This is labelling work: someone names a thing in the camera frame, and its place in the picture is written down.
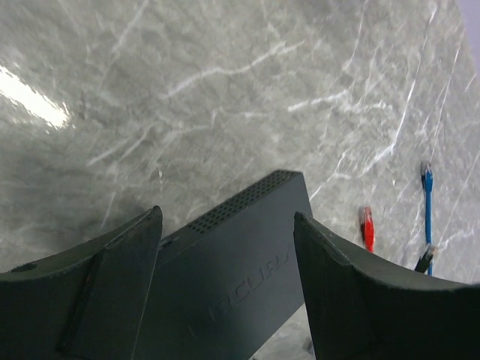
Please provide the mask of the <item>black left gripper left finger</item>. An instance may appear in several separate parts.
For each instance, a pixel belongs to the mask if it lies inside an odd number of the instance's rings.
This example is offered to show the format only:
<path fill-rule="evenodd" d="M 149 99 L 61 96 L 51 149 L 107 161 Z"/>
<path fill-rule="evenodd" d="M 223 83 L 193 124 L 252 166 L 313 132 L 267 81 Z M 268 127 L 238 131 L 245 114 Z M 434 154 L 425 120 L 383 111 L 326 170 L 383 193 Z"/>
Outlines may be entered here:
<path fill-rule="evenodd" d="M 155 269 L 155 206 L 69 250 L 1 274 L 2 359 L 132 359 Z"/>

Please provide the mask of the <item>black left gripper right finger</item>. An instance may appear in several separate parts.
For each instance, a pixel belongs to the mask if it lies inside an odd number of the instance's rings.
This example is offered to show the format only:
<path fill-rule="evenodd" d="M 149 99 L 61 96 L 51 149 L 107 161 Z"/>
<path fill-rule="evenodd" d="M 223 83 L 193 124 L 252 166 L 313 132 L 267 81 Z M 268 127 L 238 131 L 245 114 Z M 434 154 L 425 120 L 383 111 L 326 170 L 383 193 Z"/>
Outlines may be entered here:
<path fill-rule="evenodd" d="M 396 265 L 296 213 L 294 244 L 318 359 L 477 359 L 479 287 Z"/>

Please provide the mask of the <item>black network switch box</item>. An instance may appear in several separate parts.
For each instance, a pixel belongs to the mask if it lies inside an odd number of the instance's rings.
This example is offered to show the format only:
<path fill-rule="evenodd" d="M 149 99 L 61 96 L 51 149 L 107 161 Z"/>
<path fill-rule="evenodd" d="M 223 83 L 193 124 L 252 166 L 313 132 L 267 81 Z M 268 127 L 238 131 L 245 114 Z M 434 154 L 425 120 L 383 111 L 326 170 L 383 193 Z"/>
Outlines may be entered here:
<path fill-rule="evenodd" d="M 303 304 L 294 216 L 300 172 L 278 169 L 167 236 L 136 359 L 249 359 Z"/>

